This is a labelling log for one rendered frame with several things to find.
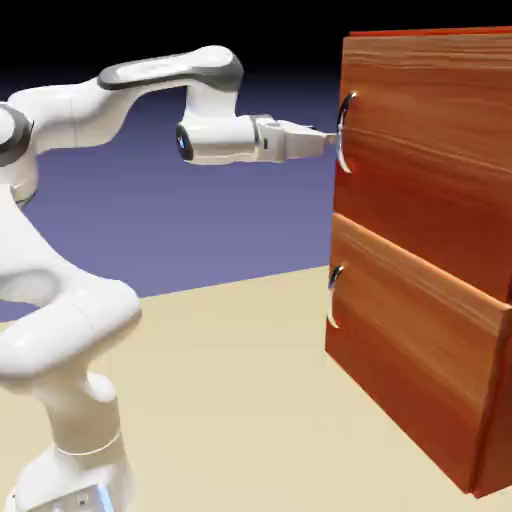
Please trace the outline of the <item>large wooden cabinet door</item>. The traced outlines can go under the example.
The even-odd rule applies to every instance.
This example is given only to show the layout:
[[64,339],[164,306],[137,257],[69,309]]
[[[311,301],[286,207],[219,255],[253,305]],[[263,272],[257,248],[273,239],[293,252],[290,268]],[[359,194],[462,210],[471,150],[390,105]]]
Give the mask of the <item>large wooden cabinet door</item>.
[[512,302],[512,27],[355,32],[343,215]]

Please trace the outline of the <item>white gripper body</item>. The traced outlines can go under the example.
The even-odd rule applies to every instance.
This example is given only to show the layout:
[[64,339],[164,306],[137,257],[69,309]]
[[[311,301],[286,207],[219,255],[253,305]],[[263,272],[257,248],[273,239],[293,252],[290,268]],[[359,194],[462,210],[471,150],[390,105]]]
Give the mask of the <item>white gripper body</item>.
[[289,121],[283,121],[284,152],[287,160],[317,157],[324,154],[327,134]]

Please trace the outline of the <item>reddish wooden cabinet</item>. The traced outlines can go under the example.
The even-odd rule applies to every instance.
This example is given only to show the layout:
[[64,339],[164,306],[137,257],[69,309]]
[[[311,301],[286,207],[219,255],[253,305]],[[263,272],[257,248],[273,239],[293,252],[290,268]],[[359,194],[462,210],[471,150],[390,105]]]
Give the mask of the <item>reddish wooden cabinet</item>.
[[512,490],[512,26],[343,42],[327,353],[462,491]]

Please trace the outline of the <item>small wooden cabinet door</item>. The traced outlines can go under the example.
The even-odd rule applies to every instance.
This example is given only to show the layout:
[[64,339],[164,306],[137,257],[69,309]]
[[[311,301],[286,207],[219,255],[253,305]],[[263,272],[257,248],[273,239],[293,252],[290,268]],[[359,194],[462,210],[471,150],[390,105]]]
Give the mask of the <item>small wooden cabinet door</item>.
[[512,304],[334,214],[328,354],[464,492],[512,486]]

